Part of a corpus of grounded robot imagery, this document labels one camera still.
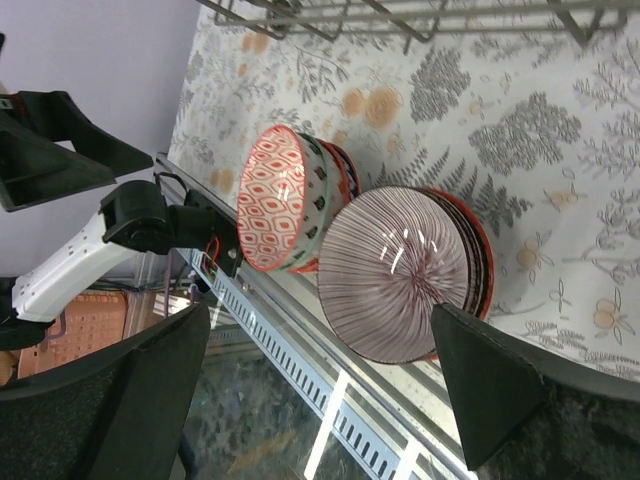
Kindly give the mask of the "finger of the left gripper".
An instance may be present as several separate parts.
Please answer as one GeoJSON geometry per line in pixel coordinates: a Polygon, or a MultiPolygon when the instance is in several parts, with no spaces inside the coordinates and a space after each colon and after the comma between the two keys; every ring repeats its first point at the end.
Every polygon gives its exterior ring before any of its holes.
{"type": "Polygon", "coordinates": [[[1,205],[14,212],[111,185],[112,171],[1,114],[1,205]]]}
{"type": "Polygon", "coordinates": [[[153,166],[151,156],[95,125],[66,91],[20,91],[14,118],[54,143],[70,141],[76,153],[111,169],[115,177],[153,166]]]}

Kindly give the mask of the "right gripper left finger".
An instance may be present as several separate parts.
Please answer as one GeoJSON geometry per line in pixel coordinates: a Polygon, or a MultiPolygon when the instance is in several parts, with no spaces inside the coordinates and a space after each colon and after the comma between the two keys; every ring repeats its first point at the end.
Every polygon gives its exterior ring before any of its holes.
{"type": "Polygon", "coordinates": [[[204,359],[194,304],[1,390],[4,479],[167,479],[204,359]]]}

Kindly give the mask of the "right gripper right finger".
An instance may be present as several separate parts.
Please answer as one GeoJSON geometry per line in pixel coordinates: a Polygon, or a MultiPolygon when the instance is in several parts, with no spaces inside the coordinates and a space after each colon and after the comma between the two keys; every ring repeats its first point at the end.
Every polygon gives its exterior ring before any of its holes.
{"type": "Polygon", "coordinates": [[[436,306],[431,325],[466,466],[479,478],[638,478],[638,383],[453,305],[436,306]]]}

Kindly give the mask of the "red diamond pattern bowl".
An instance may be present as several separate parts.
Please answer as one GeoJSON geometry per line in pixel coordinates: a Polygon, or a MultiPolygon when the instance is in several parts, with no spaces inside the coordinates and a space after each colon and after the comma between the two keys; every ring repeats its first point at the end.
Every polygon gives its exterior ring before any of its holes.
{"type": "Polygon", "coordinates": [[[259,271],[279,268],[296,246],[305,211],[301,139],[275,125],[253,145],[237,197],[237,233],[245,259],[259,271]]]}

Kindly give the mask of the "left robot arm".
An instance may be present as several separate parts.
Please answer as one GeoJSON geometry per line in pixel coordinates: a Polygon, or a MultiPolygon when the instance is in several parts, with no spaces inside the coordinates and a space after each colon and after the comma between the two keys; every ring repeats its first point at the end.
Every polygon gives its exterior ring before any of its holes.
{"type": "Polygon", "coordinates": [[[148,180],[115,184],[151,167],[145,152],[97,127],[65,91],[1,97],[1,205],[7,212],[114,184],[87,224],[32,271],[1,280],[1,348],[40,343],[76,295],[137,253],[203,249],[216,215],[170,205],[148,180]]]}

